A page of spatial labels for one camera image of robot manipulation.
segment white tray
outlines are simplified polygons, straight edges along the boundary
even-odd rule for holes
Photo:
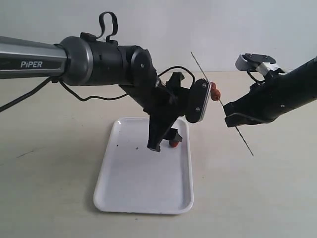
[[[147,148],[148,118],[121,118],[112,128],[97,181],[94,204],[105,212],[180,214],[194,202],[189,131],[178,119],[183,142],[161,152]]]

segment black cable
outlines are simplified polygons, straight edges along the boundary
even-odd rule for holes
[[[193,78],[192,85],[195,83],[195,76],[193,75],[193,73],[192,73],[191,71],[189,71],[187,68],[183,67],[183,66],[173,66],[173,67],[171,67],[171,68],[168,68],[168,69],[164,70],[162,73],[160,73],[160,74],[158,75],[158,77],[161,77],[163,74],[165,74],[165,73],[167,73],[167,72],[169,72],[170,70],[175,69],[175,68],[180,68],[180,69],[186,71],[187,73],[189,73],[190,76],[192,76],[192,78]]]
[[[254,76],[250,73],[250,70],[249,69],[247,69],[247,74],[249,75],[249,77],[250,78],[252,78],[255,82],[257,82],[257,83],[263,83],[264,82],[264,80],[257,80],[256,78],[254,78]]]
[[[69,87],[67,87],[63,81],[60,80],[59,83],[61,84],[61,86],[64,89],[66,89],[69,93],[71,93],[75,98],[77,98],[81,102],[88,101],[89,99],[101,99],[101,100],[106,100],[106,101],[113,101],[113,100],[117,100],[117,99],[123,98],[123,97],[128,95],[126,93],[126,94],[123,94],[123,95],[115,97],[115,98],[104,98],[104,97],[100,97],[100,96],[89,96],[87,98],[81,98],[77,93],[75,93],[73,90],[71,90]]]
[[[10,107],[14,106],[15,104],[18,104],[19,102],[23,101],[24,99],[31,97],[32,95],[37,93],[41,88],[43,88],[45,85],[47,85],[51,81],[52,81],[52,78],[49,77],[49,78],[45,79],[42,83],[40,83],[36,88],[31,90],[30,92],[28,92],[28,93],[22,95],[21,97],[18,97],[17,99],[3,105],[2,107],[0,107],[0,113],[3,112],[4,110],[9,109]]]

